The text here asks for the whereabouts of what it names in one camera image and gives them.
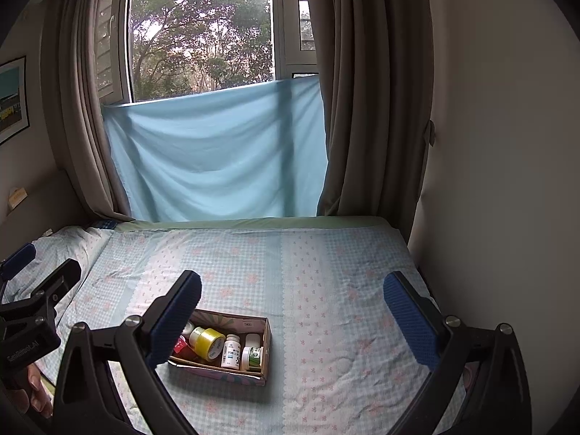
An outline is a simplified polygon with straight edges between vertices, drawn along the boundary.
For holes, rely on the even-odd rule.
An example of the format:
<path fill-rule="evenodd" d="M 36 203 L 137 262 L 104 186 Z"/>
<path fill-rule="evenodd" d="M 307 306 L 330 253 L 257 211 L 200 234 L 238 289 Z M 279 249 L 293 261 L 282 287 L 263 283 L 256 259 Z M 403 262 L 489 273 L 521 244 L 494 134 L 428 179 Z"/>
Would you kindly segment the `person's left hand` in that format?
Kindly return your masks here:
<path fill-rule="evenodd" d="M 7 395 L 19 413 L 33 409 L 44 418 L 51 417 L 53 413 L 50 396 L 41 383 L 40 371 L 34 363 L 26 368 L 26 383 L 20 389 L 9 390 Z"/>

